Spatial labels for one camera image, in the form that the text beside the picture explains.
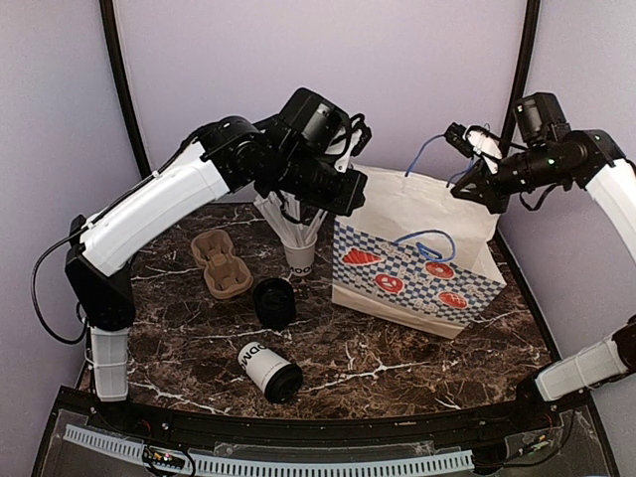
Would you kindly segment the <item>blue checkered paper bag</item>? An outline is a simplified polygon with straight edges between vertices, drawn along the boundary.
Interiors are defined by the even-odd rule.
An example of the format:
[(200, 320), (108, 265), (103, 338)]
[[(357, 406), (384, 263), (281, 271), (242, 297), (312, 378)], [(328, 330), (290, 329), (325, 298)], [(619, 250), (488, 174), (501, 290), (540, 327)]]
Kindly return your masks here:
[(506, 286), (488, 246), (497, 216), (453, 198), (441, 180), (359, 170), (365, 205), (334, 222), (333, 303), (455, 338)]

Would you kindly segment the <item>black coffee lid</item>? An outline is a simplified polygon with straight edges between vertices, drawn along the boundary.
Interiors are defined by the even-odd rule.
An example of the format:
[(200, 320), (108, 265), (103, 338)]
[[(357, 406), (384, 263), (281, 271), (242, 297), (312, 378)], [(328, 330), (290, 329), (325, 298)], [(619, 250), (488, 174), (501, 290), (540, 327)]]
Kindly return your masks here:
[(303, 374), (297, 364), (276, 371), (265, 387), (264, 396), (273, 403), (288, 402), (302, 387)]

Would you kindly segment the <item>white paper coffee cup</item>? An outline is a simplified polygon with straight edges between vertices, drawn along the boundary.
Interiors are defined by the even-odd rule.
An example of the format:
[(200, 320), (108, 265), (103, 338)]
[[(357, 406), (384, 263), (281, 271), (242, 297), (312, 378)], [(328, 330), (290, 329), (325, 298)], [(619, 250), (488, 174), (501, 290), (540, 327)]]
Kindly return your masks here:
[(272, 377), (289, 365), (289, 362), (265, 345), (253, 341), (244, 345), (238, 352), (238, 364), (257, 387), (265, 393)]

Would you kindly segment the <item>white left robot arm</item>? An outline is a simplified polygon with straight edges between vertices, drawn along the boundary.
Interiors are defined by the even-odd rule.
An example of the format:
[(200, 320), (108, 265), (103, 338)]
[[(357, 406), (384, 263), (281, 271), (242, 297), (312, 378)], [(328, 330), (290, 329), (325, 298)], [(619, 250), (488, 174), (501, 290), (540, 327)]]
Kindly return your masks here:
[(140, 424), (139, 409), (126, 400), (134, 255), (186, 216), (246, 186), (350, 216), (364, 205), (367, 183), (350, 160), (371, 136), (363, 114), (302, 87), (266, 119), (230, 115), (200, 126), (161, 168), (100, 212), (73, 220), (62, 239), (65, 274), (85, 314), (82, 335), (90, 341), (100, 414), (116, 431)]

